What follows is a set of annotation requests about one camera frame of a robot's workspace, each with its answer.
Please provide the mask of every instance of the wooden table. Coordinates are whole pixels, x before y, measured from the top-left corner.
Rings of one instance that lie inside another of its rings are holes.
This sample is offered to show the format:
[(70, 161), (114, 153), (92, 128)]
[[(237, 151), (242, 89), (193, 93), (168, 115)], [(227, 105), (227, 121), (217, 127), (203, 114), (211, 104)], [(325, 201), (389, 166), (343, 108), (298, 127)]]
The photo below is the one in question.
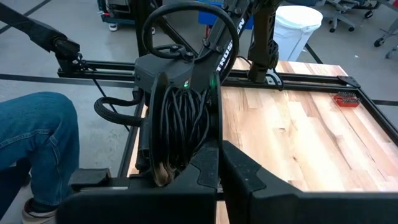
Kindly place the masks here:
[[(346, 75), (299, 62), (279, 62), (277, 71)], [(331, 94), (306, 91), (223, 87), (222, 96), (224, 139), (300, 190), (398, 191), (397, 146), (362, 105), (340, 108)], [(129, 174), (137, 173), (137, 146), (138, 138)], [(217, 223), (229, 223), (224, 202)]]

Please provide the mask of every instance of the white trash can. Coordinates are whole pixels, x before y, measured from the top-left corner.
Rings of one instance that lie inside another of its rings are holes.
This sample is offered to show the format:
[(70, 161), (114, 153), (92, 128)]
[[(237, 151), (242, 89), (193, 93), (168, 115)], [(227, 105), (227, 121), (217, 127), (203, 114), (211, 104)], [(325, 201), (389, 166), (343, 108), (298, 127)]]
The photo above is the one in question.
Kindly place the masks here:
[(276, 10), (274, 40), (279, 60), (295, 62), (311, 34), (321, 26), (322, 14), (307, 6), (281, 6)]

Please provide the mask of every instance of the gray floor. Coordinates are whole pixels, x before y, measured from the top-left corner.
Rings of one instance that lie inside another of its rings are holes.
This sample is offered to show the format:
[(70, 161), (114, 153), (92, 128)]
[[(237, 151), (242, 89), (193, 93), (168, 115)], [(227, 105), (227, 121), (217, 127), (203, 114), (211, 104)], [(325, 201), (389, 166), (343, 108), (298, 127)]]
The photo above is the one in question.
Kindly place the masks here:
[[(0, 2), (19, 12), (26, 12), (41, 0)], [(84, 58), (133, 62), (138, 56), (134, 29), (121, 27), (117, 32), (110, 32), (108, 26), (101, 22), (97, 12), (94, 0), (52, 0), (31, 17), (56, 27), (78, 42)], [(387, 29), (398, 15), (384, 6), (369, 20), (362, 20), (364, 13), (365, 11), (358, 11), (349, 15), (358, 24), (362, 24), (354, 32), (348, 32), (348, 28), (341, 25), (331, 34), (326, 21), (312, 35), (309, 44), (324, 63), (341, 65), (349, 75), (354, 76), (371, 98), (398, 100), (398, 74), (394, 72), (398, 55), (389, 60), (384, 58), (386, 52), (398, 44), (398, 38), (391, 37), (382, 47), (373, 47), (373, 42), (382, 35), (379, 29)], [(200, 48), (205, 28), (197, 24), (197, 14), (169, 15), (168, 20), (196, 49)], [(250, 32), (245, 31), (241, 37), (241, 55), (247, 54), (249, 38)], [(160, 45), (172, 42), (157, 29), (154, 43)], [(302, 52), (299, 61), (315, 63), (308, 51)], [(30, 42), (25, 34), (9, 29), (0, 35), (0, 73), (57, 77), (57, 68), (55, 57)], [(131, 99), (130, 89), (108, 87), (104, 90), (110, 96)], [(93, 103), (101, 96), (100, 92), (94, 86), (0, 80), (0, 101), (37, 91), (57, 91), (67, 95), (74, 102), (80, 123), (80, 165), (90, 168), (110, 167), (112, 174), (116, 175), (127, 131), (120, 125), (101, 119), (94, 112)], [(132, 113), (134, 108), (118, 109), (123, 113)], [(398, 126), (398, 118), (395, 116), (398, 108), (382, 106), (381, 109)], [(19, 199), (14, 202), (0, 223), (18, 223), (22, 204), (30, 195), (29, 190), (22, 190)]]

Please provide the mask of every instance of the person's leg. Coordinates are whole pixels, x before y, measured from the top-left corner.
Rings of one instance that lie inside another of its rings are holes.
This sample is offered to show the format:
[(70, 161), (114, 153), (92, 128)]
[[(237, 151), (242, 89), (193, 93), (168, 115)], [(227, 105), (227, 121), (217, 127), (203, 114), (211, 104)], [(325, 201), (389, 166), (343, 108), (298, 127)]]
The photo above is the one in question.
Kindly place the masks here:
[(0, 170), (27, 157), (34, 202), (57, 206), (79, 163), (77, 114), (59, 93), (34, 93), (0, 103)]

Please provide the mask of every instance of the shoe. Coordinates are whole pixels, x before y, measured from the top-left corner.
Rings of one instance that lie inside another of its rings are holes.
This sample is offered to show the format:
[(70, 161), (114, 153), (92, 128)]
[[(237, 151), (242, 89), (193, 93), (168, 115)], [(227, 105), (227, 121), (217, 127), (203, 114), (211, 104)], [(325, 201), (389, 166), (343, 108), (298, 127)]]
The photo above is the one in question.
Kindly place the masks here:
[(26, 201), (22, 210), (23, 224), (41, 224), (54, 218), (57, 206), (43, 205), (35, 202), (34, 199)]

